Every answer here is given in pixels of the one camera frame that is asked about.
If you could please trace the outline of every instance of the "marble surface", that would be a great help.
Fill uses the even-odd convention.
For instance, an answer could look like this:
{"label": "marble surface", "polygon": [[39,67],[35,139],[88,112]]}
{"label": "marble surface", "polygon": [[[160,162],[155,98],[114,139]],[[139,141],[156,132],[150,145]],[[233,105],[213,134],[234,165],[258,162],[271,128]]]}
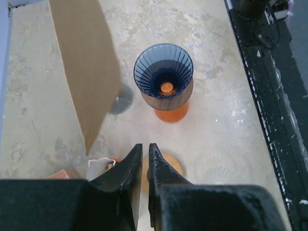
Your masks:
{"label": "marble surface", "polygon": [[[136,143],[156,142],[195,184],[256,184],[274,197],[290,229],[269,152],[223,0],[101,0],[132,106],[108,115],[88,157],[64,75],[46,1],[14,12],[1,178],[45,178],[63,168],[85,177],[88,159],[123,158]],[[183,47],[194,64],[186,117],[160,121],[142,99],[133,66],[147,47]],[[141,193],[138,230],[152,230]]]}

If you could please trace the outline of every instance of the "black metal rail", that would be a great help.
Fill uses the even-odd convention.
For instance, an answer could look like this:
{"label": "black metal rail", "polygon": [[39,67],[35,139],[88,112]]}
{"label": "black metal rail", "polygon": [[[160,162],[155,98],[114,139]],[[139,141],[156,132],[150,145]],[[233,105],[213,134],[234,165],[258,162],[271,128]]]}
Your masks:
{"label": "black metal rail", "polygon": [[291,35],[286,23],[278,22],[275,48],[249,44],[247,30],[241,29],[239,1],[225,3],[291,226],[306,231],[308,95],[290,48]]}

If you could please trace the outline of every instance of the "cardboard piece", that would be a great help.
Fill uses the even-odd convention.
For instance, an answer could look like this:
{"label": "cardboard piece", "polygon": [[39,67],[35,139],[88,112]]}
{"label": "cardboard piece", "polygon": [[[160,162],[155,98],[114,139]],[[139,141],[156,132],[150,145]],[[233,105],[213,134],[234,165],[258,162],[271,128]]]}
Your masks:
{"label": "cardboard piece", "polygon": [[68,180],[68,179],[79,179],[79,175],[78,173],[71,169],[71,170],[64,170],[62,169],[61,171],[51,175],[50,177],[47,177],[46,179],[48,180],[55,180],[55,179],[59,179],[59,180]]}
{"label": "cardboard piece", "polygon": [[88,154],[120,92],[119,64],[98,0],[49,0],[49,5]]}

